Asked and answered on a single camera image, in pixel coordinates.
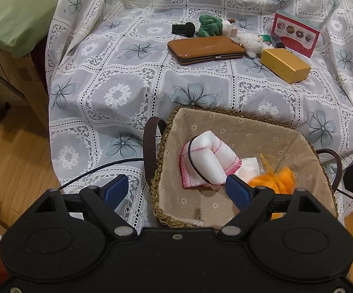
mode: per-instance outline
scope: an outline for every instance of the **blue gripper pad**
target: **blue gripper pad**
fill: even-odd
[[[245,208],[254,197],[254,189],[233,174],[225,181],[225,192],[239,210]]]
[[[120,174],[115,179],[100,188],[99,197],[113,210],[115,210],[128,194],[128,190],[128,177],[124,174]]]

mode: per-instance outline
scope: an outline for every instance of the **red product box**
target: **red product box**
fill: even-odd
[[[298,21],[292,15],[286,16],[276,12],[271,35],[281,37],[284,46],[307,57],[311,57],[318,41],[319,31]]]

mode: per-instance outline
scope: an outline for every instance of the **white lace tablecloth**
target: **white lace tablecloth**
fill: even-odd
[[[276,10],[308,19],[321,34],[307,80],[289,85],[248,57],[180,66],[167,42],[171,25],[212,14],[240,29],[269,33]],[[353,162],[353,0],[59,0],[46,72],[51,154],[64,183],[94,167],[141,157],[146,121],[177,105],[241,110],[295,126],[315,148]],[[336,167],[326,163],[332,176]],[[117,212],[138,230],[152,222],[140,162],[103,169],[67,191],[130,179]],[[340,216],[353,209],[337,197]]]

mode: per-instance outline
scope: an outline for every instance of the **gold box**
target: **gold box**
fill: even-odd
[[[311,66],[285,48],[263,50],[261,63],[288,84],[305,80],[311,70]]]

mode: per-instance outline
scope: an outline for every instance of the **green plush toy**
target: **green plush toy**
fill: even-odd
[[[199,36],[230,36],[232,30],[232,24],[222,19],[221,17],[216,17],[212,15],[201,15],[199,17],[199,22],[201,26],[199,27]]]

